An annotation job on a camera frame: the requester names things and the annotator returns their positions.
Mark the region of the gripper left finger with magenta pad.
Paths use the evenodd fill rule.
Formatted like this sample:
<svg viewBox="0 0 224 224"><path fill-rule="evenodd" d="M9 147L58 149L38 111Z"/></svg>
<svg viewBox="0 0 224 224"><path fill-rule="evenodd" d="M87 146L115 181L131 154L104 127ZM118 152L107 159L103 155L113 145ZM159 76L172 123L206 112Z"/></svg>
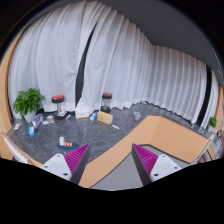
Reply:
<svg viewBox="0 0 224 224"><path fill-rule="evenodd" d="M68 180L74 184L79 184L91 152L89 144L78 147L69 153L55 154L41 169Z"/></svg>

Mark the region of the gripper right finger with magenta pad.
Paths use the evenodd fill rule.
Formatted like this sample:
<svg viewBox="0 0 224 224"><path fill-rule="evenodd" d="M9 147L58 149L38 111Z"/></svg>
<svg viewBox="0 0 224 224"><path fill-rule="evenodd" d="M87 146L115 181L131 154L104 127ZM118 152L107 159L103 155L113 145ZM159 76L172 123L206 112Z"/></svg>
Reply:
<svg viewBox="0 0 224 224"><path fill-rule="evenodd" d="M132 156L143 185L181 170L167 155L156 155L140 145L132 145Z"/></svg>

